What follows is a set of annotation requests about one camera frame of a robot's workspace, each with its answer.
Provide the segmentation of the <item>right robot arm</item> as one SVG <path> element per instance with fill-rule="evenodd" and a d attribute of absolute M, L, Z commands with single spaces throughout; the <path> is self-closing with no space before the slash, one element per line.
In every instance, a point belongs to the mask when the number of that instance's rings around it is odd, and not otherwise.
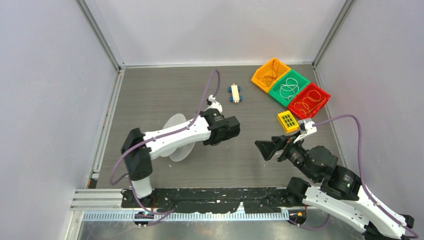
<path fill-rule="evenodd" d="M 361 178 L 338 164 L 338 157 L 322 145 L 305 149 L 295 136 L 257 140 L 265 161 L 281 152 L 278 162 L 289 161 L 308 180 L 292 177 L 285 190 L 291 205 L 308 205 L 328 213 L 354 228 L 366 240 L 411 240 L 414 218 L 390 210 L 367 190 Z"/>

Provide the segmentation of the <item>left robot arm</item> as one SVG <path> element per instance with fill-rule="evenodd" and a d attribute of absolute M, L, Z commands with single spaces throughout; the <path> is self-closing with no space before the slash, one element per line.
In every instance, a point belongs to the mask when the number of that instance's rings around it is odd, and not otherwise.
<path fill-rule="evenodd" d="M 190 154 L 195 143 L 216 146 L 237 137 L 240 131 L 241 124 L 235 116 L 224 117 L 216 108 L 201 111 L 190 120 L 178 113 L 169 119 L 168 127 L 158 131 L 132 129 L 121 147 L 121 156 L 135 191 L 135 202 L 141 207 L 148 207 L 153 202 L 150 181 L 153 160 L 169 157 L 180 162 Z"/>

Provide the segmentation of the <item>clear plastic cable spool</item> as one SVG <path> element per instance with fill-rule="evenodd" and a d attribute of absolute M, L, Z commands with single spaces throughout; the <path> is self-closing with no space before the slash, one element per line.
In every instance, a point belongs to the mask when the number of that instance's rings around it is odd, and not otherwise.
<path fill-rule="evenodd" d="M 167 122 L 163 126 L 163 129 L 182 124 L 186 121 L 187 119 L 182 113 L 177 113 L 167 120 Z M 192 142 L 184 146 L 164 151 L 160 156 L 164 158 L 168 157 L 173 162 L 180 162 L 192 152 L 195 144 L 195 142 Z"/>

